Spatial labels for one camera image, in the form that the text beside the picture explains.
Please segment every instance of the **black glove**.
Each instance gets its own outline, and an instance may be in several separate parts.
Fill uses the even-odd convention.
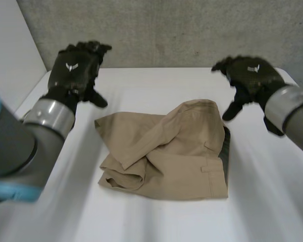
[[[79,101],[90,101],[106,107],[107,101],[94,90],[103,57],[110,45],[98,41],[79,42],[61,50],[55,60],[48,81],[48,94],[43,98],[54,99],[67,105],[75,113]]]
[[[236,88],[234,101],[222,116],[225,121],[236,117],[247,103],[257,102],[265,111],[270,96],[287,85],[267,61],[258,57],[228,57],[216,63],[211,69],[212,72],[217,70],[227,77],[230,86]],[[279,136],[283,135],[266,117],[264,122],[268,131]]]

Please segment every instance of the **white table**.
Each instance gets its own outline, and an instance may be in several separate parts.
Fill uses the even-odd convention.
[[[48,75],[17,115],[46,92]],[[166,114],[198,98],[216,101],[223,113],[235,90],[221,74],[210,68],[102,69],[97,89],[108,108],[78,105],[76,125],[39,201],[0,205],[0,241],[303,242],[303,152],[288,138],[269,134],[255,104],[226,123],[228,199],[158,201],[97,184],[108,150],[94,129],[96,118],[118,111]]]

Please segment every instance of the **robotic hand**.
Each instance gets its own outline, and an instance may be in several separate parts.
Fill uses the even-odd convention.
[[[108,50],[111,46],[90,41],[60,51],[49,77],[48,93],[36,102],[23,123],[0,102],[0,201],[38,200],[74,125],[77,103],[107,106],[93,87]]]
[[[55,60],[48,81],[45,99],[55,99],[67,105],[74,113],[79,101],[90,101],[97,107],[106,107],[107,101],[94,90],[103,57],[111,46],[97,41],[79,42],[61,50]]]
[[[303,89],[285,84],[279,73],[258,57],[228,57],[212,71],[221,71],[236,88],[223,120],[232,120],[245,104],[257,102],[265,113],[267,130],[278,136],[286,134],[303,150]]]

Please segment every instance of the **gray robot arm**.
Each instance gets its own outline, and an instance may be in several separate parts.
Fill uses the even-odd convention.
[[[303,150],[303,89],[285,86],[267,101],[266,117]]]
[[[0,201],[38,200],[74,121],[53,99],[38,100],[23,123],[0,102]]]

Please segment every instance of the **beige trousers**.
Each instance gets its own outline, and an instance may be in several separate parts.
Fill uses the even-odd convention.
[[[110,151],[100,166],[101,186],[155,199],[228,196],[215,102],[184,102],[167,115],[119,112],[95,127]]]

